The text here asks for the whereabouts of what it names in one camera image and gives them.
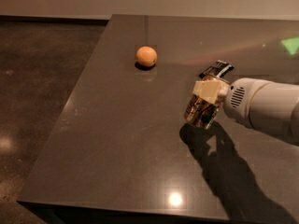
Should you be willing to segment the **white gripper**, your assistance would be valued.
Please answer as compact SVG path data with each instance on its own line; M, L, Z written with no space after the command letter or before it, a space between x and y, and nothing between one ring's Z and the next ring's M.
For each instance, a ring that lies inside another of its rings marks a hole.
M224 100L222 107L225 115L247 128L252 128L249 118L250 103L256 93L267 84L267 80L246 77L231 85L211 79L196 81L192 93L213 105Z

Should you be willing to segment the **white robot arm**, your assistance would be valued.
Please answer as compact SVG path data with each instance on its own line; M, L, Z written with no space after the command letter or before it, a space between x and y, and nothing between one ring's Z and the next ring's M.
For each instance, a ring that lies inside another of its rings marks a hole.
M247 128L292 145L299 144L299 86L263 79L197 81L193 92L209 105L222 104L224 113Z

